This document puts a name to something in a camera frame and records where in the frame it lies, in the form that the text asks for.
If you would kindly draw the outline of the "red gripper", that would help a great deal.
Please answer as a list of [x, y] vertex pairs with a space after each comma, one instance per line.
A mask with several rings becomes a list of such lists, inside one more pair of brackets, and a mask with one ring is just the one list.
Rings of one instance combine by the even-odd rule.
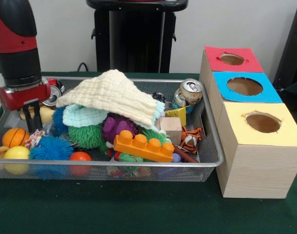
[[[36, 130], [35, 127], [37, 129], [43, 128], [39, 102], [49, 99], [50, 94], [51, 88], [46, 78], [42, 78], [39, 84], [26, 87], [0, 87], [0, 100], [4, 107], [11, 111], [23, 108], [29, 133], [33, 133]], [[34, 101], [34, 120], [31, 118], [29, 105], [25, 105], [32, 101]]]

